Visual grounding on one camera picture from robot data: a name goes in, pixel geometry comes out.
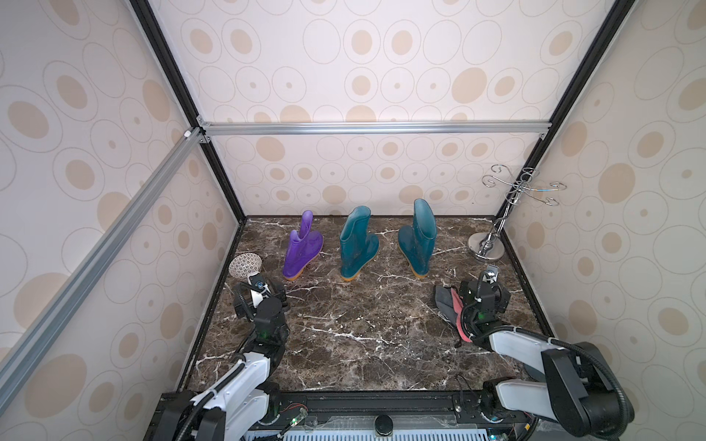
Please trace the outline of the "pink cloth black trim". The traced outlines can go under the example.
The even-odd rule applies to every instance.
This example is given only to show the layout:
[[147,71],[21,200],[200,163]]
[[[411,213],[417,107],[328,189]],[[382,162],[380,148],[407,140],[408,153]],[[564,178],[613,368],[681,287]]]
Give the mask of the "pink cloth black trim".
[[463,342],[472,343],[472,340],[461,326],[461,312],[463,311],[463,301],[454,287],[434,287],[434,300],[442,319],[447,322],[458,334]]

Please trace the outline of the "purple rubber boot yellow sole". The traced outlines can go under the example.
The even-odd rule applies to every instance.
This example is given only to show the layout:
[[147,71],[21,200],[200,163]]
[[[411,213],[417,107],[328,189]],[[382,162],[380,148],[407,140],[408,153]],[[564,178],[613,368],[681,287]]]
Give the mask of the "purple rubber boot yellow sole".
[[292,230],[290,233],[290,242],[282,270],[285,279],[297,279],[303,273],[304,268],[323,249],[323,235],[313,229],[313,221],[314,213],[305,211],[299,229]]

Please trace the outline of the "teal rubber boot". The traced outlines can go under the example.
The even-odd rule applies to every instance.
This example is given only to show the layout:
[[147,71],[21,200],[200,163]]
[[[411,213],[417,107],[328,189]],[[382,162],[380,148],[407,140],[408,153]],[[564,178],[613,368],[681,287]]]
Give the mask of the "teal rubber boot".
[[360,273],[379,250],[379,238],[368,233],[371,210],[358,206],[347,217],[340,235],[340,254],[342,279],[350,281]]
[[438,229],[434,213],[426,200],[414,202],[413,224],[398,232],[398,244],[417,277],[426,277],[434,252]]

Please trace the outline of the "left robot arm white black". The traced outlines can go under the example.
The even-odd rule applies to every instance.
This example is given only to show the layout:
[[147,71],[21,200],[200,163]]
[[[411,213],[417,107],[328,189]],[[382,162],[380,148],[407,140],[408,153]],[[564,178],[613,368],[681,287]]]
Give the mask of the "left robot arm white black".
[[245,301],[254,328],[235,351],[233,367],[207,390],[161,396],[145,433],[146,440],[239,440],[254,425],[269,426],[281,415],[281,390],[270,381],[283,358],[290,329],[286,291],[278,281],[238,284],[235,297],[257,288],[259,305]]

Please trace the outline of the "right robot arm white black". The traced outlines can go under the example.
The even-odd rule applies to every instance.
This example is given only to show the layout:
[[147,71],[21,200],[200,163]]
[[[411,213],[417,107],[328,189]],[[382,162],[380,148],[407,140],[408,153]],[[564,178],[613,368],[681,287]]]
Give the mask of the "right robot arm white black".
[[539,374],[535,381],[485,382],[479,406],[488,420],[511,411],[529,413],[560,424],[574,437],[603,440],[619,439],[634,420],[634,406],[595,345],[567,343],[498,318],[509,292],[496,270],[485,270],[474,284],[463,281],[449,294],[450,322],[461,341],[509,356]]

